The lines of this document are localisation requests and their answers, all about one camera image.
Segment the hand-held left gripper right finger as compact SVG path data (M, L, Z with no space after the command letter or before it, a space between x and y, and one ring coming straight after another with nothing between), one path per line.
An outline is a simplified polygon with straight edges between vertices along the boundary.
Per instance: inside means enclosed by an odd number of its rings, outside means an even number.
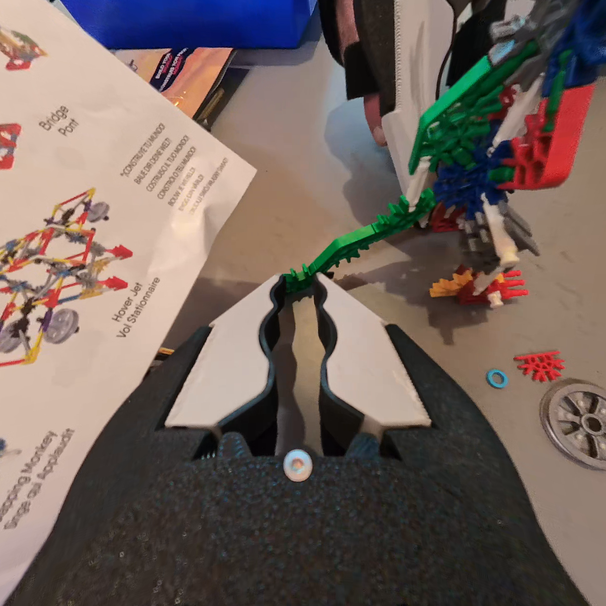
M327 276L317 277L316 285L318 312L336 336L325 346L330 394L361 414L360 431L430 427L387 323Z

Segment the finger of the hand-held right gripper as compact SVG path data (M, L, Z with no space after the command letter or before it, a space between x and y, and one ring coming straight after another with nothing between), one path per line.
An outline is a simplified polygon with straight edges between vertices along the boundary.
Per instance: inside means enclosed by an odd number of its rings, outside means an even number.
M436 100L455 28L448 1L395 1L395 108L382 127L402 191L412 180L408 163L419 120Z

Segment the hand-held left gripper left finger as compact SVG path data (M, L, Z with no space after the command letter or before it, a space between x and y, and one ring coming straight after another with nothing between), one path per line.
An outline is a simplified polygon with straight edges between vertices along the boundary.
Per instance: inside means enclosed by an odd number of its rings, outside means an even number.
M167 428L236 431L246 409L269 394L275 370L263 329L277 318L284 286L284 277L273 275L210 323L208 337L165 420Z

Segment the colourful construction toy model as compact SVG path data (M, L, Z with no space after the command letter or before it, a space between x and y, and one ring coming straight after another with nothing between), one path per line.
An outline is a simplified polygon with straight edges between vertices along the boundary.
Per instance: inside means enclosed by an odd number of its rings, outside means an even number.
M519 253L539 255L511 208L517 191L560 186L572 171L605 66L605 1L534 1L526 16L484 23L483 57L420 118L410 173L434 173L430 223L456 220L465 263L432 298L501 307L526 296Z

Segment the person's right hand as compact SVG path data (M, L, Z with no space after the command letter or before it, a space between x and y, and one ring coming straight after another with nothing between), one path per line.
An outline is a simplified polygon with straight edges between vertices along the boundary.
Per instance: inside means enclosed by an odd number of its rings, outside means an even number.
M318 5L322 33L330 55L344 69L342 62L342 2L318 1ZM386 146L387 139L382 125L384 115L379 114L377 97L373 95L356 99L363 100L365 118L373 139L377 145L381 147Z

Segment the red half snowflake connector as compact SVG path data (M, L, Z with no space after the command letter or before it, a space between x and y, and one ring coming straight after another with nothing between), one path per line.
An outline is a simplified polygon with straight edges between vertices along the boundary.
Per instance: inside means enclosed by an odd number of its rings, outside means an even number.
M532 381L540 383L556 381L565 370L565 360L557 350L522 354L515 356L513 360L523 375L530 376Z

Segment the blue plastic bin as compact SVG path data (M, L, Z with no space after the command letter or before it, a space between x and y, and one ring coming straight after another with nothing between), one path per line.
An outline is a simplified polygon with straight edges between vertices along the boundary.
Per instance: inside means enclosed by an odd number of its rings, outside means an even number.
M112 50L294 49L316 1L61 1Z

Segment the toy models instruction sheet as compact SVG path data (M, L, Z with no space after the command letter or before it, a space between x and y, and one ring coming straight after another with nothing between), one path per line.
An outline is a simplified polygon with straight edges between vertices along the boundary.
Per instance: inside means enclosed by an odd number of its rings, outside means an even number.
M1 570L33 561L255 173L48 1L1 1Z

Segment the brown plastic bag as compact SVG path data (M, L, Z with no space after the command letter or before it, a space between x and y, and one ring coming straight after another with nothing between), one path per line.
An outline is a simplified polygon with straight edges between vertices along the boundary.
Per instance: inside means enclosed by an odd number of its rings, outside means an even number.
M112 54L188 117L230 65L231 48L114 50Z

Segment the grey spoked pulley wheel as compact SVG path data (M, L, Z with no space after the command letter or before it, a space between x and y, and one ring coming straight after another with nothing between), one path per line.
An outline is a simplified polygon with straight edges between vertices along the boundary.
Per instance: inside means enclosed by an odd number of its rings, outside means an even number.
M568 378L554 383L539 405L542 427L564 456L587 469L605 471L605 389Z

